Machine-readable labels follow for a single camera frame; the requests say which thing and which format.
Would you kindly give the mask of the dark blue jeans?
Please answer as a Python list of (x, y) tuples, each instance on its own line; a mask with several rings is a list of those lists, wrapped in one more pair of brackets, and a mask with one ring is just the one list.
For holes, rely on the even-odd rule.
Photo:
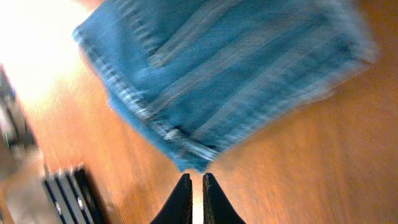
[(353, 1), (105, 1), (73, 31), (111, 106), (180, 170), (376, 58)]

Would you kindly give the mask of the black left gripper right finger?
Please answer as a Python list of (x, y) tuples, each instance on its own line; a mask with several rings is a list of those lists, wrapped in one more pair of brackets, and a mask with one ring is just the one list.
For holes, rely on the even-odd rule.
[(203, 222), (204, 224), (245, 223), (211, 173), (203, 176)]

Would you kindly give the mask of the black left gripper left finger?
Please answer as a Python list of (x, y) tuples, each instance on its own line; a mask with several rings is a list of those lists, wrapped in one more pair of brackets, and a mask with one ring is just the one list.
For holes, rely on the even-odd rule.
[(150, 224), (192, 224), (192, 207), (192, 180), (190, 174), (183, 174)]

